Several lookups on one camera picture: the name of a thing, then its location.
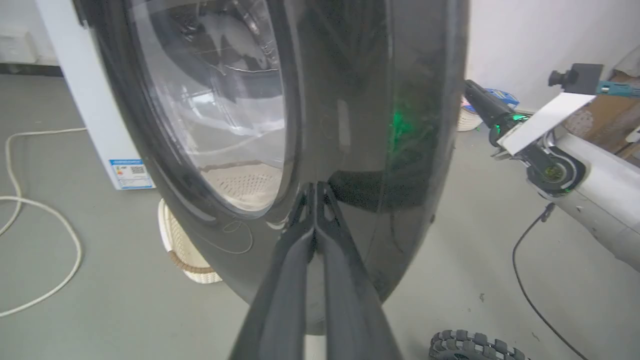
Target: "sticker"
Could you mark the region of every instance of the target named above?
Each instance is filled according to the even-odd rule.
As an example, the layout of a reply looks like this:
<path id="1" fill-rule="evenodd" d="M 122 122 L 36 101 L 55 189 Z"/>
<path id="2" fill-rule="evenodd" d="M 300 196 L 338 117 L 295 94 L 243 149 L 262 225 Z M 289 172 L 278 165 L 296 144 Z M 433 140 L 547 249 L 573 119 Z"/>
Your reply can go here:
<path id="1" fill-rule="evenodd" d="M 109 160 L 109 162 L 121 189 L 149 189 L 154 187 L 147 168 L 141 159 L 118 159 Z"/>

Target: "white appliance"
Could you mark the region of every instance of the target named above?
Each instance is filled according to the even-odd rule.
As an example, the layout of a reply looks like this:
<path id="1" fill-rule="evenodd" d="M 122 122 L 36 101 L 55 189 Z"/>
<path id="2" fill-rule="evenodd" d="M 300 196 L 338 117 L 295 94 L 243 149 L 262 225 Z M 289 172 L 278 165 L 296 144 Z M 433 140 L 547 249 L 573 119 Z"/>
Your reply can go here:
<path id="1" fill-rule="evenodd" d="M 81 25 L 72 0 L 36 3 L 111 183 L 117 190 L 154 188 L 122 120 L 93 31 Z"/>

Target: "white cable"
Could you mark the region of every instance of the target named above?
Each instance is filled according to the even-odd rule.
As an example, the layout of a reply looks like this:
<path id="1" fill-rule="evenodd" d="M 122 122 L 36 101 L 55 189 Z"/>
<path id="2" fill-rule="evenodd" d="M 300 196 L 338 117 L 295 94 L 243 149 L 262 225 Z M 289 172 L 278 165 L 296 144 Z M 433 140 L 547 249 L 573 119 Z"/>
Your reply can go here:
<path id="1" fill-rule="evenodd" d="M 71 280 L 71 278 L 76 274 L 76 272 L 78 271 L 78 268 L 80 267 L 80 261 L 82 260 L 82 246 L 80 245 L 80 240 L 78 240 L 77 234 L 76 232 L 73 230 L 73 227 L 71 227 L 71 224 L 69 224 L 69 221 L 67 221 L 67 219 L 62 216 L 61 213 L 59 213 L 58 211 L 56 211 L 55 209 L 50 208 L 49 206 L 42 204 L 41 202 L 38 201 L 34 201 L 31 199 L 25 199 L 22 197 L 22 189 L 20 188 L 20 184 L 18 183 L 18 179 L 15 177 L 15 174 L 13 173 L 13 167 L 12 167 L 12 159 L 11 159 L 11 141 L 19 136 L 31 136 L 31 135 L 49 135 L 49 134 L 62 134 L 62 133 L 75 133 L 78 131 L 85 131 L 86 128 L 85 127 L 79 127 L 79 128 L 75 128 L 75 129 L 66 129 L 66 130 L 54 130 L 54 131 L 30 131 L 27 133 L 17 133 L 17 134 L 13 134 L 11 136 L 9 136 L 8 139 L 6 139 L 5 143 L 4 143 L 4 154 L 6 156 L 6 171 L 9 174 L 9 178 L 11 179 L 11 182 L 13 184 L 13 189 L 15 189 L 15 196 L 10 196 L 10 195 L 6 195 L 6 196 L 0 196 L 0 200 L 10 200 L 10 201 L 15 201 L 15 209 L 13 210 L 13 214 L 11 215 L 11 218 L 9 218 L 9 221 L 6 222 L 6 224 L 2 227 L 2 229 L 0 229 L 0 236 L 2 236 L 2 234 L 4 234 L 4 232 L 7 231 L 7 229 L 9 229 L 9 227 L 13 224 L 13 222 L 15 221 L 15 219 L 18 217 L 18 214 L 20 213 L 20 209 L 22 207 L 22 203 L 25 204 L 29 204 L 32 206 L 36 206 L 52 215 L 54 215 L 56 218 L 58 218 L 58 220 L 60 220 L 60 222 L 65 226 L 65 229 L 68 231 L 69 235 L 71 235 L 71 239 L 74 241 L 74 244 L 76 246 L 76 262 L 74 263 L 74 267 L 71 269 L 71 272 L 69 272 L 69 274 L 67 275 L 67 277 L 62 280 L 61 283 L 59 283 L 59 285 L 57 285 L 55 288 L 49 290 L 49 292 L 47 292 L 46 294 L 42 295 L 41 297 L 38 297 L 35 300 L 29 301 L 28 303 L 21 305 L 19 307 L 16 307 L 14 309 L 11 310 L 7 310 L 7 311 L 3 311 L 0 313 L 0 318 L 11 315 L 11 314 L 15 314 L 19 311 L 25 310 L 28 307 L 34 306 L 35 304 L 45 300 L 46 298 L 50 297 L 51 295 L 55 294 L 58 290 L 62 289 L 62 287 L 64 287 L 64 285 L 66 285 L 69 280 Z"/>

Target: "cardboard box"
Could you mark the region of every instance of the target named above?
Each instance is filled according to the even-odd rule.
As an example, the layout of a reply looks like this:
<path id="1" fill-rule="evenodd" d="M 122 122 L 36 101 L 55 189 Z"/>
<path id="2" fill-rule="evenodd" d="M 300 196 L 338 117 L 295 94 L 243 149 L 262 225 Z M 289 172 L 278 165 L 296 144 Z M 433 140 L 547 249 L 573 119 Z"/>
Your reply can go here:
<path id="1" fill-rule="evenodd" d="M 640 78 L 616 72 L 611 81 L 640 87 Z M 571 133 L 607 150 L 616 152 L 625 137 L 640 125 L 640 100 L 598 95 L 590 104 L 568 117 L 563 125 Z"/>

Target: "baseboard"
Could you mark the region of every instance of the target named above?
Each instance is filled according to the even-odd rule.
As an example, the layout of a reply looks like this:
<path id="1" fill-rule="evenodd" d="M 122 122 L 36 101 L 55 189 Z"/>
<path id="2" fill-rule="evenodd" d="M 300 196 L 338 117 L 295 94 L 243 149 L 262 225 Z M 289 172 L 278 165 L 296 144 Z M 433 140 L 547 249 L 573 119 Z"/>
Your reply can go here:
<path id="1" fill-rule="evenodd" d="M 0 74 L 64 77 L 59 66 L 33 64 L 0 63 Z"/>

